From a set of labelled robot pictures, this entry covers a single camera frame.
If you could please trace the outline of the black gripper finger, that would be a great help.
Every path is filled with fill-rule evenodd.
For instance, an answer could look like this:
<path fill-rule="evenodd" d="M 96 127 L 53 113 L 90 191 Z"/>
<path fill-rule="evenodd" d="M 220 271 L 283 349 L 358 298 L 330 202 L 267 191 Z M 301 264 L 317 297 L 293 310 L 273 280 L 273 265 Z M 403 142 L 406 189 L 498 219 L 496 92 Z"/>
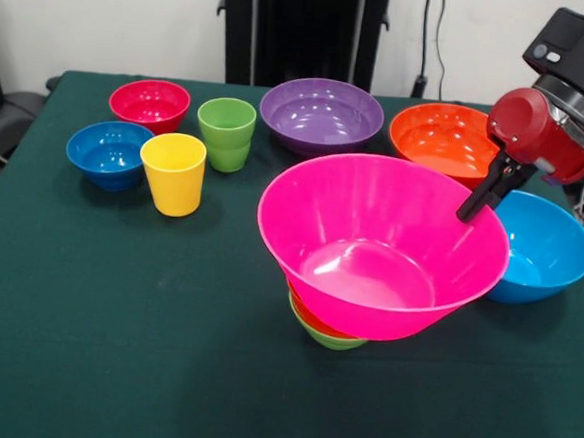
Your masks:
<path fill-rule="evenodd" d="M 501 190 L 510 177 L 511 158 L 505 150 L 500 150 L 490 163 L 488 174 L 480 185 L 460 205 L 456 212 L 461 222 L 470 222 L 481 211 L 482 207 L 493 205 L 501 198 Z"/>
<path fill-rule="evenodd" d="M 498 207 L 509 192 L 520 189 L 536 173 L 537 168 L 534 165 L 507 162 L 490 190 L 490 208 Z"/>

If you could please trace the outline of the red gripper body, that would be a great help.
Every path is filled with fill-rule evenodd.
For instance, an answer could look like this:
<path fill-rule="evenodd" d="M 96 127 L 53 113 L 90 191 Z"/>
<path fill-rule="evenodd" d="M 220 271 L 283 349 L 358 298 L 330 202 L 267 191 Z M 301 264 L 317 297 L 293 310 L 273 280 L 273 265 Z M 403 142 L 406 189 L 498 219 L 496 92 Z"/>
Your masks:
<path fill-rule="evenodd" d="M 549 183 L 584 177 L 584 127 L 537 89 L 502 96 L 489 113 L 487 135 L 516 163 L 543 172 Z"/>

